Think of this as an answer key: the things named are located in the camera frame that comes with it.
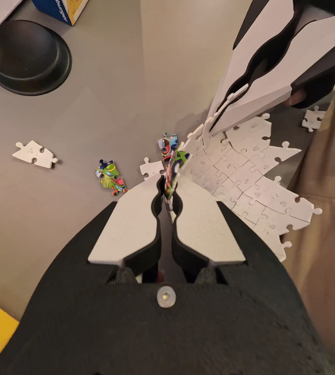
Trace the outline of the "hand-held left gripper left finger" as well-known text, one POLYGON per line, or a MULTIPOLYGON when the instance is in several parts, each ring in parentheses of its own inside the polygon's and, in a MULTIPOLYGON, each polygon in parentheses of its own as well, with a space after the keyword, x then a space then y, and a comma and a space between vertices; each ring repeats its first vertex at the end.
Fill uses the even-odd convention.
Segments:
POLYGON ((164 176, 156 175, 133 187, 120 198, 100 233, 88 262, 130 268, 142 283, 158 281, 162 239, 164 176))

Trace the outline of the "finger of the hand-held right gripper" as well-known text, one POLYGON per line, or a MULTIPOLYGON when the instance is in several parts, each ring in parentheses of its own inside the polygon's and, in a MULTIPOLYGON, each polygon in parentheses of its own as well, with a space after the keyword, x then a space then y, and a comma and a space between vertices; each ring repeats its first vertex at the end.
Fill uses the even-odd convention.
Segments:
POLYGON ((229 130, 290 96, 291 83, 278 83, 272 73, 282 67, 298 22, 299 1, 252 1, 210 107, 207 130, 229 130))
POLYGON ((335 16, 307 24, 292 39, 281 61, 218 116, 210 135, 229 130, 285 101, 292 83, 334 47, 335 16))

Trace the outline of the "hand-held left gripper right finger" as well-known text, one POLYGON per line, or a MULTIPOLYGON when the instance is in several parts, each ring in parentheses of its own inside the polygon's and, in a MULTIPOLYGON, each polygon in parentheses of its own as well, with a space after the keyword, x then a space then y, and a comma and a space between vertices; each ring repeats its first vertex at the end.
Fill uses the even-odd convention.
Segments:
POLYGON ((207 190, 187 177, 179 178, 173 193, 172 256, 188 283, 203 268, 246 260, 218 204, 207 190))

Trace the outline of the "colourful puzzle ball shell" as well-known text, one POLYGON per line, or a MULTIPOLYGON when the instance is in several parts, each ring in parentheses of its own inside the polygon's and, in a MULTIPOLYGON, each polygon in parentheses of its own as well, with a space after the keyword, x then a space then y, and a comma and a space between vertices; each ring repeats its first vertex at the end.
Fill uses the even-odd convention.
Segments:
POLYGON ((290 148, 285 141, 281 147, 270 146, 271 125, 269 114, 255 116, 230 130, 209 136, 209 128, 219 119, 227 105, 238 99, 248 84, 230 93, 220 108, 187 135, 171 153, 165 180, 165 202, 173 210, 173 193, 179 177, 196 183, 218 201, 224 203, 247 224, 283 262, 285 248, 280 236, 288 226, 299 230, 308 226, 314 214, 321 214, 308 200, 280 185, 281 177, 274 180, 265 174, 279 162, 301 152, 290 148))

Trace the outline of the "green colourful puzzle piece pair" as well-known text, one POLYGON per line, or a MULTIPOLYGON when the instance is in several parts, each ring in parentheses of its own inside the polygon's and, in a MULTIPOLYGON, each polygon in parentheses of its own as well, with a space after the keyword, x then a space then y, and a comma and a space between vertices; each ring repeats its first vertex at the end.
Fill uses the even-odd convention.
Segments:
POLYGON ((101 159, 99 167, 95 170, 95 175, 100 178, 104 188, 112 190, 113 196, 118 196, 119 193, 128 191, 113 161, 105 162, 101 159))

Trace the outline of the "white single puzzle piece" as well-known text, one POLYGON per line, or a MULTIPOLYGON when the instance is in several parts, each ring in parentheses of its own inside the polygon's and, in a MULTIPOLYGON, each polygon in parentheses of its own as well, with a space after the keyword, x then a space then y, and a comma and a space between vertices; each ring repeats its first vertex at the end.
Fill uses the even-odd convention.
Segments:
POLYGON ((306 128, 309 133, 318 130, 325 113, 326 111, 319 110, 319 106, 315 106, 312 110, 306 110, 301 126, 306 128))
POLYGON ((144 176, 144 180, 157 175, 161 176, 161 172, 165 170, 165 166, 162 161, 149 162, 149 158, 144 158, 144 164, 140 166, 140 172, 144 176))

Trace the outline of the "blue red puzzle piece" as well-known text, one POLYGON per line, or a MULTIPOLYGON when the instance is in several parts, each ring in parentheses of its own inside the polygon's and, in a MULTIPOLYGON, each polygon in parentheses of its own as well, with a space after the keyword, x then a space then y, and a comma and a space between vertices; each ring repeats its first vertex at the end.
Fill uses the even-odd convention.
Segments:
POLYGON ((178 135, 169 135, 169 133, 165 132, 164 137, 158 140, 158 146, 161 150, 163 161, 167 165, 174 151, 178 148, 178 135))

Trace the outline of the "white joined puzzle piece pair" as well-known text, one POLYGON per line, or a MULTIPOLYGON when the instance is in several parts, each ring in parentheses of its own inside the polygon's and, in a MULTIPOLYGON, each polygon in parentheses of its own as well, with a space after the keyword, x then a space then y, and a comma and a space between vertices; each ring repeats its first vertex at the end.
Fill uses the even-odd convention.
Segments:
POLYGON ((18 147, 19 150, 12 154, 12 156, 19 160, 33 163, 36 166, 48 169, 51 169, 52 165, 58 162, 58 159, 50 150, 44 148, 33 140, 26 145, 17 142, 15 146, 18 147))

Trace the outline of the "blue puzzle box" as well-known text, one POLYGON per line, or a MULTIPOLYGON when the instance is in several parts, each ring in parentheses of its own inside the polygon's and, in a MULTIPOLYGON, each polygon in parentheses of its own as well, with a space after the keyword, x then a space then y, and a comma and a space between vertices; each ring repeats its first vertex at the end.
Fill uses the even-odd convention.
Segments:
POLYGON ((74 26, 88 0, 32 0, 32 3, 39 11, 74 26))

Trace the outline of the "black round ball stand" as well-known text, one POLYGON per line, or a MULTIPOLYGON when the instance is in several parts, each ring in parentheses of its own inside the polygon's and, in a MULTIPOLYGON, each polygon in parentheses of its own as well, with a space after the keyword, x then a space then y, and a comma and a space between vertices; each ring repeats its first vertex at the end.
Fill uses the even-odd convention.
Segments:
POLYGON ((55 31, 28 20, 0 25, 0 86, 22 96, 56 90, 72 68, 71 51, 55 31))

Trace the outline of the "person's right hand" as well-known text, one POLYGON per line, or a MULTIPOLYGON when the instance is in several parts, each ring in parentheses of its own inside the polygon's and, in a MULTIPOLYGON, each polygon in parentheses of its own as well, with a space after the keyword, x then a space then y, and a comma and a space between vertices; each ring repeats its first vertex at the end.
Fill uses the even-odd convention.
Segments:
POLYGON ((295 93, 293 93, 286 101, 284 101, 284 105, 286 106, 293 106, 293 105, 296 105, 298 103, 300 103, 301 101, 303 101, 304 99, 306 98, 306 92, 304 91, 304 89, 300 89, 298 91, 296 91, 295 93))

